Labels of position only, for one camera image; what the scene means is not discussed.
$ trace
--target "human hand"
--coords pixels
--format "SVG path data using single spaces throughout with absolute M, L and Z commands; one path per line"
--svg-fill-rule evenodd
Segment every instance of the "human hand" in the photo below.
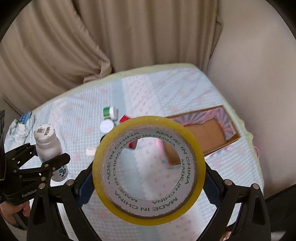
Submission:
M 6 219 L 7 222 L 9 222 L 12 225 L 16 225 L 17 222 L 13 217 L 13 214 L 22 210 L 22 214 L 25 217 L 28 217 L 31 212 L 31 207 L 30 207 L 29 201 L 23 204 L 20 204 L 18 206 L 14 206 L 9 202 L 3 202 L 0 204 L 0 210 L 1 210 L 2 216 Z

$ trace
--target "curtain fold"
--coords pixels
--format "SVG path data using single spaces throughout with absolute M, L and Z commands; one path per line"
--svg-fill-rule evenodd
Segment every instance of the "curtain fold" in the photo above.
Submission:
M 221 31 L 218 0 L 73 0 L 115 72 L 186 62 L 206 71 Z
M 71 0 L 33 0 L 0 43 L 0 96 L 20 114 L 83 83 L 105 77 L 110 60 Z

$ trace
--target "bed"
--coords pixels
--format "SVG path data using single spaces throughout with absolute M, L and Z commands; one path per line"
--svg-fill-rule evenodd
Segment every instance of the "bed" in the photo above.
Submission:
M 119 116 L 126 114 L 132 118 L 171 116 L 222 105 L 241 137 L 225 147 L 225 151 L 209 156 L 206 161 L 222 178 L 229 178 L 237 185 L 257 183 L 263 190 L 252 135 L 207 76 L 191 64 L 154 65 L 123 71 L 74 88 L 33 110 L 25 124 L 15 120 L 5 139 L 5 151 L 28 142 L 35 144 L 33 133 L 37 127 L 52 124 L 63 151 L 71 157 L 68 177 L 62 183 L 75 179 L 92 162 L 93 158 L 86 155 L 86 149 L 99 145 L 102 109 L 109 105 L 119 109 Z M 151 199 L 170 191 L 180 171 L 179 166 L 169 165 L 165 157 L 157 152 L 154 142 L 155 139 L 141 139 L 139 147 L 124 150 L 120 156 L 124 159 L 118 163 L 117 171 L 121 185 L 138 198 Z M 34 157 L 23 168 L 38 166 L 40 160 Z M 69 237 L 77 240 L 63 206 L 59 205 L 59 209 Z M 202 192 L 194 206 L 180 218 L 158 226 L 138 226 L 109 212 L 96 192 L 83 206 L 86 217 L 102 240 L 113 241 L 196 240 L 215 209 Z M 235 221 L 238 210 L 237 204 L 229 223 Z

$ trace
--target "white small object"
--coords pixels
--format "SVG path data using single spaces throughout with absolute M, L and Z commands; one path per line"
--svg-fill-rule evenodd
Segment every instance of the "white small object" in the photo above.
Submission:
M 114 122 L 111 119 L 103 120 L 100 124 L 100 131 L 103 134 L 109 133 L 114 128 Z
M 104 119 L 111 119 L 116 121 L 118 118 L 118 109 L 115 106 L 108 106 L 103 109 Z
M 61 142 L 57 138 L 55 129 L 50 124 L 41 125 L 34 131 L 36 152 L 41 162 L 48 161 L 63 154 Z M 67 165 L 52 173 L 52 180 L 61 182 L 68 176 Z
M 86 156 L 94 156 L 96 154 L 96 148 L 95 147 L 88 147 L 86 149 Z

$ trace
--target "barcode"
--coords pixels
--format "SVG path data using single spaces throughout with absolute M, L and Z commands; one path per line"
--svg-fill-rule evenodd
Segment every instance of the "barcode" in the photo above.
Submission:
M 45 133 L 44 133 L 45 136 L 47 136 L 47 134 L 49 133 L 49 129 L 50 129 L 50 127 L 47 127 L 47 128 L 46 128 L 46 131 L 45 131 Z

